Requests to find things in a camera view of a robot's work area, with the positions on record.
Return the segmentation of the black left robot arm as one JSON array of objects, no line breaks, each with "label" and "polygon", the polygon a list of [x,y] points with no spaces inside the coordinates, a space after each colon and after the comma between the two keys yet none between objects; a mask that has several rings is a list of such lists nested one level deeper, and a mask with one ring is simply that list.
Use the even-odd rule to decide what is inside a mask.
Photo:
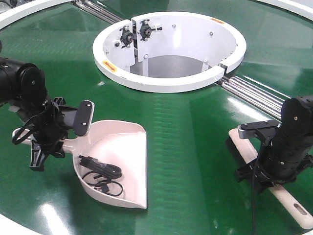
[{"label": "black left robot arm", "polygon": [[30,169],[43,171],[49,155],[64,158],[63,140],[70,130],[81,137],[88,133],[94,104],[84,100],[78,108],[66,106],[62,97],[51,98],[44,72],[35,64],[0,59],[0,104],[8,103],[23,126],[13,133],[12,143],[30,140]]}]

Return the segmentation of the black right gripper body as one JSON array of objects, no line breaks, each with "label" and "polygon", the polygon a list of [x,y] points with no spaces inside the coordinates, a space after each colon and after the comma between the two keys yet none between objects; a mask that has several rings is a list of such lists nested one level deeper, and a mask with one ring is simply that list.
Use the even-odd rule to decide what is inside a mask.
[{"label": "black right gripper body", "polygon": [[239,182],[248,180],[253,187],[257,188],[258,193],[261,193],[267,188],[293,183],[300,173],[312,166],[313,156],[309,154],[304,157],[299,166],[290,169],[279,164],[266,170],[257,158],[238,168],[235,175]]}]

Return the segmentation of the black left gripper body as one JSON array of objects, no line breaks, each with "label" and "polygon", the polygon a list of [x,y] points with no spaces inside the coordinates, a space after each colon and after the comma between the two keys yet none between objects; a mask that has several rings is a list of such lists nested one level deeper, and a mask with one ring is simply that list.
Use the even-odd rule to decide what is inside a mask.
[{"label": "black left gripper body", "polygon": [[45,112],[31,126],[33,140],[31,154],[33,159],[45,159],[49,155],[64,158],[63,139],[73,128],[77,108],[67,106],[65,99],[48,97],[44,103]]}]

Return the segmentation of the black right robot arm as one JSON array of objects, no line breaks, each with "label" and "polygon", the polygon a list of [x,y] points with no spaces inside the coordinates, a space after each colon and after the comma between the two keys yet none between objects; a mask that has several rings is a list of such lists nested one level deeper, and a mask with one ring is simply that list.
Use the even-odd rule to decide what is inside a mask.
[{"label": "black right robot arm", "polygon": [[241,139],[257,138],[261,144],[255,160],[235,171],[238,181],[251,180],[262,192],[274,185],[294,182],[312,167],[313,97],[299,96],[284,101],[281,122],[244,123],[237,127]]}]

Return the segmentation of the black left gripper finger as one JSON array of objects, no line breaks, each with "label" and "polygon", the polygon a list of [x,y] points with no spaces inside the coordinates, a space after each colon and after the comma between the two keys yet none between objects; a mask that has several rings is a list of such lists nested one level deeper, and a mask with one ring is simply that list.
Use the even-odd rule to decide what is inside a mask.
[{"label": "black left gripper finger", "polygon": [[48,148],[45,145],[31,141],[31,161],[29,168],[33,171],[44,171],[44,163],[48,155]]},{"label": "black left gripper finger", "polygon": [[75,135],[84,136],[88,133],[94,113],[94,103],[84,100],[76,111],[73,123]]}]

